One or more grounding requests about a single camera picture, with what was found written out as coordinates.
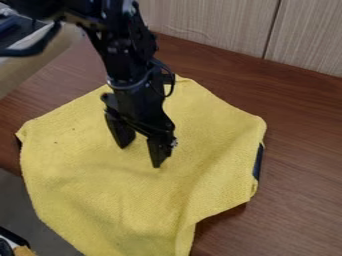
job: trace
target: beige wall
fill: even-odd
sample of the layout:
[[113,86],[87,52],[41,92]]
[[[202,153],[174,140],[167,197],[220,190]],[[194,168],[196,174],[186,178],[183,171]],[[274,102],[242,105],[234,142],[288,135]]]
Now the beige wall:
[[155,31],[261,57],[278,0],[140,0]]
[[342,1],[282,0],[266,58],[342,76]]
[[158,32],[342,76],[342,0],[140,0]]

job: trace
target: wooden table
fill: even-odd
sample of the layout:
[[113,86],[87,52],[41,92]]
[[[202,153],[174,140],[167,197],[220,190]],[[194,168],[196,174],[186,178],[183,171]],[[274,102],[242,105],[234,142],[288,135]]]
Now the wooden table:
[[[342,79],[168,36],[160,46],[175,72],[268,123],[258,194],[200,223],[192,255],[342,255]],[[0,167],[20,174],[25,121],[104,82],[84,40],[3,99]]]

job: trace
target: black object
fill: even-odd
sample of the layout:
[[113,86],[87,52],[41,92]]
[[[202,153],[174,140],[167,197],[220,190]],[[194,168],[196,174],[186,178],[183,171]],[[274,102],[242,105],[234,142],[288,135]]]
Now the black object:
[[[153,57],[158,50],[156,36],[145,26],[138,3],[133,0],[8,0],[7,3],[31,18],[56,16],[62,10],[79,18],[77,25],[88,34],[101,55],[108,84],[114,91],[103,95],[102,100],[107,105],[105,118],[115,141],[125,148],[134,140],[136,131],[145,135],[153,167],[159,168],[177,145],[175,125],[163,110],[165,98],[174,91],[175,75]],[[37,44],[21,51],[5,50],[0,56],[39,54],[59,29],[59,21],[55,21],[55,26]],[[171,84],[167,95],[164,84]]]
[[27,248],[31,248],[30,244],[23,238],[21,238],[20,236],[12,233],[11,231],[0,227],[0,235],[2,235],[3,237],[5,237],[6,239],[12,241],[13,243],[19,245],[19,246],[26,246]]
[[0,35],[17,24],[17,19],[14,16],[1,16],[0,15]]
[[264,154],[264,146],[260,144],[258,153],[256,156],[254,168],[253,168],[253,176],[257,181],[260,180],[260,171],[261,171],[261,163],[262,163],[263,154]]
[[17,15],[11,15],[6,19],[10,19],[11,24],[13,25],[0,29],[0,50],[13,45],[38,29],[46,26],[46,23],[40,21],[37,21],[33,26],[31,19]]
[[0,57],[30,57],[41,54],[61,29],[61,23],[56,21],[51,29],[35,44],[23,50],[3,49],[0,50]]
[[[145,135],[153,167],[159,168],[177,145],[175,125],[162,108],[165,98],[173,92],[175,75],[153,58],[156,37],[144,25],[138,3],[134,2],[133,7],[133,15],[117,17],[117,22],[121,22],[120,26],[113,26],[117,35],[110,33],[102,39],[108,44],[101,44],[94,31],[86,31],[102,56],[108,84],[114,91],[102,97],[114,139],[125,148],[134,140],[135,131]],[[164,91],[167,82],[171,83],[169,95]]]
[[11,246],[6,240],[0,238],[0,255],[1,256],[14,256]]

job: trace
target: microfiber cloth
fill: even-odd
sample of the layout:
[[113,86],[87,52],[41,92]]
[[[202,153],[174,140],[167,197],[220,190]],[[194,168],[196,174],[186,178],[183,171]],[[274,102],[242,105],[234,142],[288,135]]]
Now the microfiber cloth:
[[99,89],[17,133],[21,167],[38,216],[85,255],[189,255],[196,223],[255,194],[265,122],[177,77],[164,109],[179,146],[160,169],[146,138],[115,143]]

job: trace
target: table surface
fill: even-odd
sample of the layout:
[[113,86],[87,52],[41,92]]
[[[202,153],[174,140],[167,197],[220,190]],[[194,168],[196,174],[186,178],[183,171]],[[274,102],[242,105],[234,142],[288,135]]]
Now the table surface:
[[[259,192],[201,222],[192,255],[342,255],[342,79],[163,35],[159,43],[175,72],[268,124]],[[14,133],[25,121],[104,82],[84,40],[0,101],[0,167],[20,174]]]

